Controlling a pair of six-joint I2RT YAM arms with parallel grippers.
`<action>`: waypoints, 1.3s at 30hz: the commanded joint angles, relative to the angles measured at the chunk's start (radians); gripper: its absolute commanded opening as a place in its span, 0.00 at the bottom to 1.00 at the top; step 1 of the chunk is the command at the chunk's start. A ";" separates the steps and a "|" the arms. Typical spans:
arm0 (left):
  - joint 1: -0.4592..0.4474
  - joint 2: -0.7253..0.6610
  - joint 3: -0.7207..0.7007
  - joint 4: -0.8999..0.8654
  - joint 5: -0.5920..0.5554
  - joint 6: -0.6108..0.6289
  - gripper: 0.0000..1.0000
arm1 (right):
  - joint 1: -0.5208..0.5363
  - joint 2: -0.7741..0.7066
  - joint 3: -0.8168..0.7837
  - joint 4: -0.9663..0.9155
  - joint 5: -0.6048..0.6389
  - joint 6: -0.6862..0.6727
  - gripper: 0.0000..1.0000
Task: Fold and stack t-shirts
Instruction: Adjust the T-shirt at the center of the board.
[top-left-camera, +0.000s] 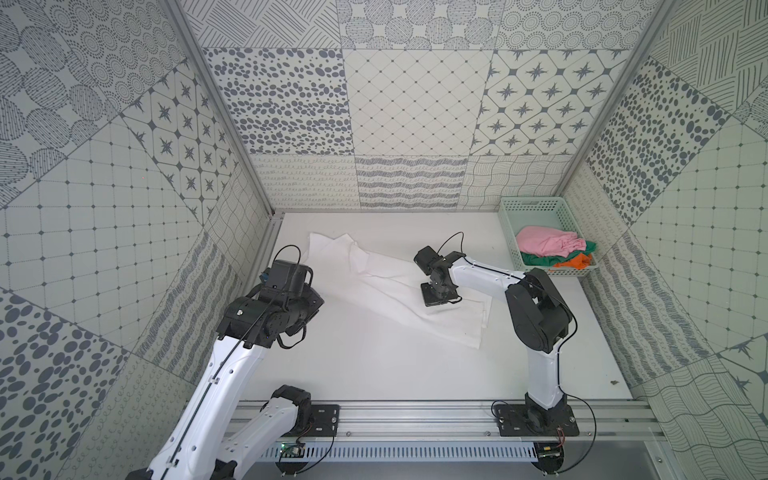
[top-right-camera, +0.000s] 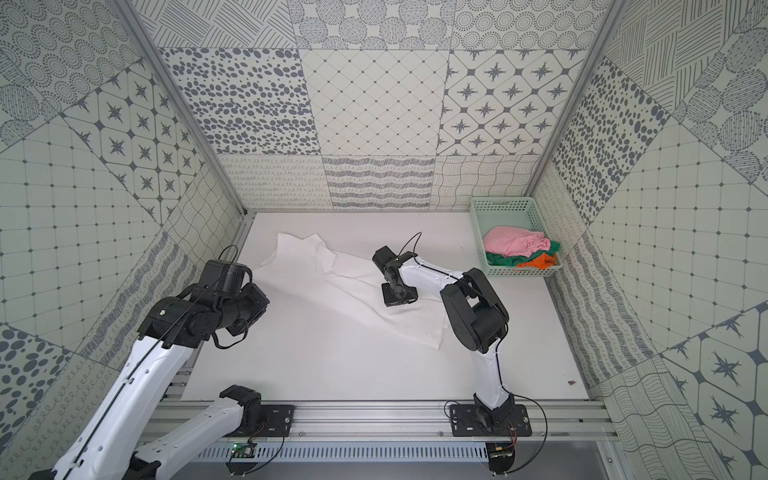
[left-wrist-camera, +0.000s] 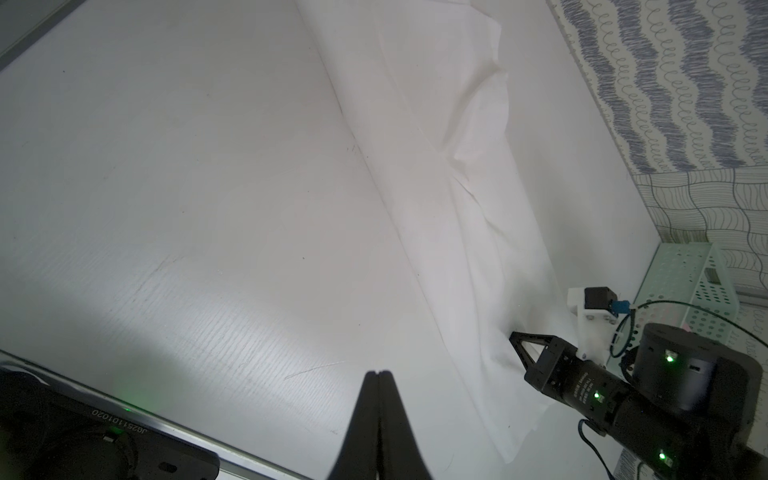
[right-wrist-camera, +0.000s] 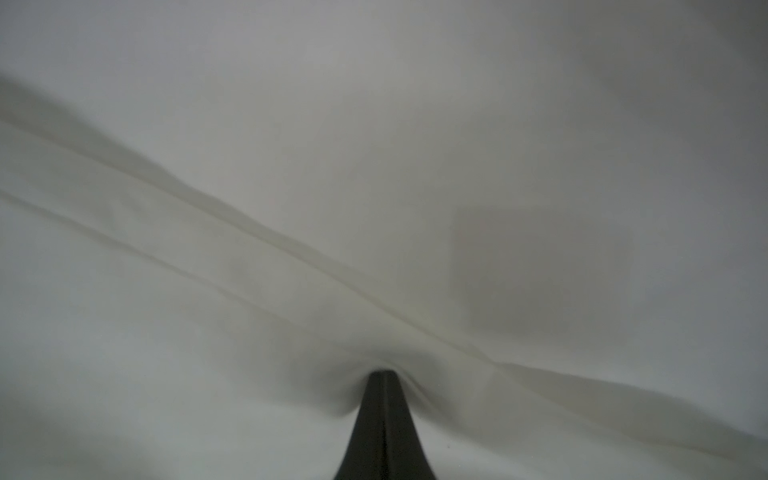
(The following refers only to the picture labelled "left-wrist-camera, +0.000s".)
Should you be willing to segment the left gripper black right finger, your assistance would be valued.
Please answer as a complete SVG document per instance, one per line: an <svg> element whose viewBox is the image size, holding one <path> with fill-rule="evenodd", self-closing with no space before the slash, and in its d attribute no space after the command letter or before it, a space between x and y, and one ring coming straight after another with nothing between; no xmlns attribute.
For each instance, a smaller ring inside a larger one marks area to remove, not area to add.
<svg viewBox="0 0 768 480"><path fill-rule="evenodd" d="M379 431L378 478L386 480L431 479L419 451L394 375L378 373Z"/></svg>

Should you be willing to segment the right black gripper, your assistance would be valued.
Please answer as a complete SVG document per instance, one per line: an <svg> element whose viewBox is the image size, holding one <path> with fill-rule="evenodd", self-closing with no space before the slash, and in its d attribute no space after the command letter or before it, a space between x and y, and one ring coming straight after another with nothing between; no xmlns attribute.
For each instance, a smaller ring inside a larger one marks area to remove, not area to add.
<svg viewBox="0 0 768 480"><path fill-rule="evenodd" d="M597 433L621 444L636 441L629 383L580 359L576 347L560 337L514 331L509 341L523 365L525 381L535 390L582 414Z"/></svg>

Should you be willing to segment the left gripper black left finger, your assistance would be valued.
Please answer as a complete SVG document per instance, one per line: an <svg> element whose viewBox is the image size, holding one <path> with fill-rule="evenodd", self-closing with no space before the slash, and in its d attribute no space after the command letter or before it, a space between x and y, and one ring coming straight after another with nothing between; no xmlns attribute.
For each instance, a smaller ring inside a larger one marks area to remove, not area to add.
<svg viewBox="0 0 768 480"><path fill-rule="evenodd" d="M379 377L370 371L364 376L330 480L377 478L379 415Z"/></svg>

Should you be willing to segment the white t-shirt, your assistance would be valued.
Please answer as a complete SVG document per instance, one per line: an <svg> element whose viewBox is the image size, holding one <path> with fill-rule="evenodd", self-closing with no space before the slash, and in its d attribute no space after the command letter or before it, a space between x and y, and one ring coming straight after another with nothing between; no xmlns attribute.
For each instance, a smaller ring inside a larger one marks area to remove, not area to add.
<svg viewBox="0 0 768 480"><path fill-rule="evenodd" d="M505 462L549 401L515 331L575 335L506 136L501 25L468 1L302 1L441 339Z"/></svg>

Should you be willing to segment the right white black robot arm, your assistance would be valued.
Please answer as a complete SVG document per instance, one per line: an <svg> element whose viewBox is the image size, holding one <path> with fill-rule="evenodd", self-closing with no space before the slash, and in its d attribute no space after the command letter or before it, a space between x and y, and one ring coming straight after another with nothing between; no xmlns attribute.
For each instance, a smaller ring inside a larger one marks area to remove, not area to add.
<svg viewBox="0 0 768 480"><path fill-rule="evenodd" d="M764 479L767 459L747 442L762 366L678 327L645 326L620 378L582 360L566 340L514 332L525 381L579 412L584 425L632 452L661 479Z"/></svg>

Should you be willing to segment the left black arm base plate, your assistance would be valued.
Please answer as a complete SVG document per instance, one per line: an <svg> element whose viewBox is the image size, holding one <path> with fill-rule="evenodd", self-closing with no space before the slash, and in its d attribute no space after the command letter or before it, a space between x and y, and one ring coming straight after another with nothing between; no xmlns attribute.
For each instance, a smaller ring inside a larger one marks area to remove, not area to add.
<svg viewBox="0 0 768 480"><path fill-rule="evenodd" d="M219 456L1 372L3 479L215 479Z"/></svg>

